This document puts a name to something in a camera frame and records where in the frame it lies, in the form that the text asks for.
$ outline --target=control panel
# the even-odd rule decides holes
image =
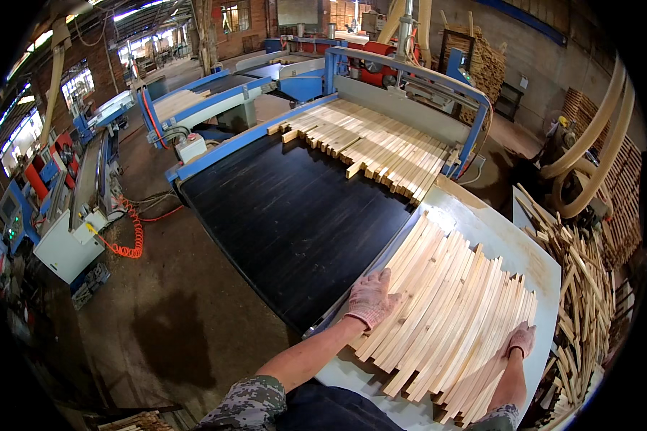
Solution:
[[[8,238],[10,248],[16,249],[24,237],[24,220],[21,207],[17,208],[12,219],[5,225],[5,235]]]

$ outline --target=white control box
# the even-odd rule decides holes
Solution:
[[[206,152],[206,141],[197,133],[190,133],[186,139],[181,140],[180,143],[175,145],[177,157],[180,158],[185,165],[189,163],[196,156],[200,156]]]

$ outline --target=forearm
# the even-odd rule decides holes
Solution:
[[[256,374],[275,377],[283,384],[285,392],[290,392],[315,376],[365,329],[362,321],[346,316],[324,332],[279,353]]]

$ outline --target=worker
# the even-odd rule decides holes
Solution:
[[[307,383],[340,349],[390,315],[400,294],[388,294],[389,282],[389,268],[357,280],[343,319],[233,384],[195,430],[401,430],[357,393]],[[468,429],[515,430],[526,399],[522,360],[532,350],[535,329],[523,322],[514,332],[505,349],[508,365],[488,412]]]

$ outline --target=display screen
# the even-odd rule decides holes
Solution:
[[[8,198],[5,199],[5,203],[3,203],[3,213],[9,219],[12,216],[12,213],[14,212],[14,210],[16,209],[17,209],[17,204],[12,200],[10,196],[8,196]]]

